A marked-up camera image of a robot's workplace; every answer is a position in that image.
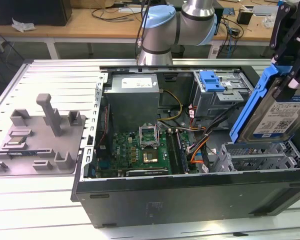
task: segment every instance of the hard drive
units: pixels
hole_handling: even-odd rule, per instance
[[[285,142],[293,137],[300,127],[300,89],[291,94],[283,87],[290,69],[272,64],[264,70],[230,132],[234,143]]]

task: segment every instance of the white label sticker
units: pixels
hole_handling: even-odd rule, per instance
[[[189,115],[190,115],[190,118],[194,119],[195,118],[195,111],[194,110],[189,110]]]
[[[263,134],[268,138],[271,134],[283,134],[298,118],[300,102],[275,102],[259,123],[253,134]]]
[[[221,84],[222,86],[231,86],[231,83],[227,81],[221,82]]]
[[[202,170],[207,174],[209,172],[209,169],[206,165],[202,164]]]
[[[123,89],[152,88],[151,77],[125,77],[121,81]]]

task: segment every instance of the wooden desk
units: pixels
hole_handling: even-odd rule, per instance
[[[260,4],[268,5],[269,2],[256,0]],[[255,5],[250,0],[230,2],[220,0],[219,3],[225,7],[232,7],[238,10],[242,5]],[[127,13],[105,13],[104,18],[115,18]],[[128,22],[107,22],[94,18],[89,9],[73,9],[72,16],[66,26],[37,25],[36,30],[19,32],[9,25],[0,26],[0,33],[11,42],[44,42],[46,43],[52,59],[59,59],[55,43],[134,43],[140,22],[134,16],[129,16],[133,21]],[[236,21],[237,16],[228,16],[228,19]],[[266,29],[262,26],[263,17],[252,16],[249,25],[243,25],[244,35],[238,41],[238,45],[259,45],[267,46],[272,34],[272,28]],[[221,46],[226,39],[226,28],[221,25],[218,34],[211,41],[211,52]]]

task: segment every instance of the computer tower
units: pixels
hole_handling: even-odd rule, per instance
[[[14,19],[34,25],[65,26],[71,14],[70,0],[0,1],[0,25],[10,25]]]

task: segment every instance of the hard drive label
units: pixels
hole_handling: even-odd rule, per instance
[[[275,102],[253,132],[256,138],[277,137],[298,118],[300,102]]]

